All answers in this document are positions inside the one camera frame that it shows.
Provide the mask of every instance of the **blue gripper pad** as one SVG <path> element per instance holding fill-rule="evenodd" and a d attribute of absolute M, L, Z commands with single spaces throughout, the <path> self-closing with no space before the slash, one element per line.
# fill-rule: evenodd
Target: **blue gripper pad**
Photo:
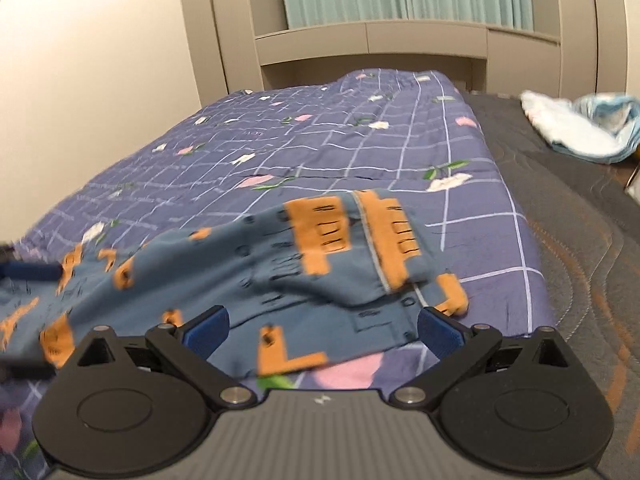
<path fill-rule="evenodd" d="M 442 359 L 464 346 L 465 337 L 438 314 L 439 312 L 430 308 L 424 308 L 418 313 L 418 338 L 438 359 Z"/>
<path fill-rule="evenodd" d="M 229 313 L 214 306 L 178 329 L 181 343 L 206 360 L 229 335 Z"/>
<path fill-rule="evenodd" d="M 0 264 L 0 280 L 27 280 L 30 282 L 56 282 L 62 277 L 62 265 L 41 262 L 22 262 L 11 260 Z"/>

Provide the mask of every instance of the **bed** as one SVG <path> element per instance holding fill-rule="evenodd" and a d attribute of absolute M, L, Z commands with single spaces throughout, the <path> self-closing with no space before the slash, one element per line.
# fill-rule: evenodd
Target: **bed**
<path fill-rule="evenodd" d="M 171 228 L 215 226 L 296 198 L 383 188 L 439 238 L 470 300 L 465 324 L 529 333 L 554 323 L 552 302 L 533 231 L 485 143 L 482 126 L 491 115 L 481 110 L 479 123 L 438 72 L 358 70 L 326 86 L 235 92 L 96 176 L 47 213 L 17 249 L 25 257 L 60 259 L 99 222 L 102 231 L 87 243 L 140 246 Z M 495 110 L 496 128 L 509 127 Z M 6 281 L 2 286 L 11 287 Z M 411 339 L 289 379 L 297 388 L 371 387 L 387 395 L 436 362 Z M 260 393 L 255 380 L 246 383 Z M 2 478 L 46 472 L 30 429 L 46 387 L 0 389 Z"/>

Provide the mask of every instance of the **pink flower print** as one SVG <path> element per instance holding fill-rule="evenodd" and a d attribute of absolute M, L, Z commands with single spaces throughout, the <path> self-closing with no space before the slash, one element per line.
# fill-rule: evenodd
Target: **pink flower print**
<path fill-rule="evenodd" d="M 372 354 L 345 363 L 318 368 L 313 378 L 328 390 L 363 390 L 373 382 L 373 375 L 382 364 L 382 354 Z"/>
<path fill-rule="evenodd" d="M 6 410 L 2 414 L 2 423 L 0 424 L 0 450 L 3 453 L 15 452 L 20 441 L 21 431 L 22 417 L 20 416 L 20 410 L 18 408 Z"/>
<path fill-rule="evenodd" d="M 257 186 L 258 184 L 263 184 L 273 178 L 273 175 L 256 175 L 250 176 L 249 178 L 244 179 L 240 184 L 236 187 L 251 187 Z"/>
<path fill-rule="evenodd" d="M 476 122 L 473 119 L 470 119 L 468 117 L 458 117 L 456 119 L 456 124 L 458 126 L 473 126 L 474 128 L 478 127 Z"/>

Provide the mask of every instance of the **blue cloth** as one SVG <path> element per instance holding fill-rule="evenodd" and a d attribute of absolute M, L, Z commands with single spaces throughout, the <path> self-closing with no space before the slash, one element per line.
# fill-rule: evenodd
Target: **blue cloth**
<path fill-rule="evenodd" d="M 370 190 L 293 200 L 216 228 L 170 230 L 130 250 L 78 244 L 59 283 L 0 280 L 2 346 L 61 366 L 95 325 L 141 335 L 222 304 L 230 334 L 209 361 L 229 375 L 261 373 L 266 326 L 282 331 L 288 360 L 324 354 L 316 365 L 343 362 L 416 340 L 425 304 L 466 312 L 438 242 L 393 192 Z M 459 287 L 453 303 L 442 275 Z"/>

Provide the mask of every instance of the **headboard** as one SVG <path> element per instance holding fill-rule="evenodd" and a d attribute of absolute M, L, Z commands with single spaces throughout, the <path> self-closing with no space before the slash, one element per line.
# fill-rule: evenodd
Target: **headboard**
<path fill-rule="evenodd" d="M 491 93 L 574 99 L 626 87 L 624 0 L 532 0 L 532 31 L 409 19 L 289 29 L 284 0 L 183 7 L 203 104 L 212 100 L 216 66 L 229 92 L 321 84 L 374 66 L 441 70 L 459 88 Z"/>

